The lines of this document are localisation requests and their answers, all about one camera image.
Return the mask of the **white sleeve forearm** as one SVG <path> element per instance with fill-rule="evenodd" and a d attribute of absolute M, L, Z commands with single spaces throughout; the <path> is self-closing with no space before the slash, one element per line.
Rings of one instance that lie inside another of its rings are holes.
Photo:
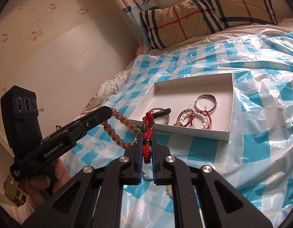
<path fill-rule="evenodd" d="M 35 212 L 35 209 L 30 204 L 30 196 L 27 196 L 26 202 L 20 207 L 11 206 L 0 203 L 0 206 L 7 212 L 7 214 L 17 221 L 19 224 L 23 224 L 24 221 Z"/>

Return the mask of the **person's left hand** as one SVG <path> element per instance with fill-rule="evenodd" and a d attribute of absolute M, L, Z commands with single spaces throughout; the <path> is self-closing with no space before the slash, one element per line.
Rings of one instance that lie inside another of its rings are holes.
<path fill-rule="evenodd" d="M 53 193 L 59 190 L 70 179 L 68 169 L 60 158 L 56 159 L 54 173 L 56 180 L 52 187 Z M 51 180 L 45 175 L 32 177 L 26 181 L 25 187 L 29 195 L 28 203 L 33 209 L 37 209 L 45 202 L 46 199 L 40 191 L 47 189 L 50 184 Z"/>

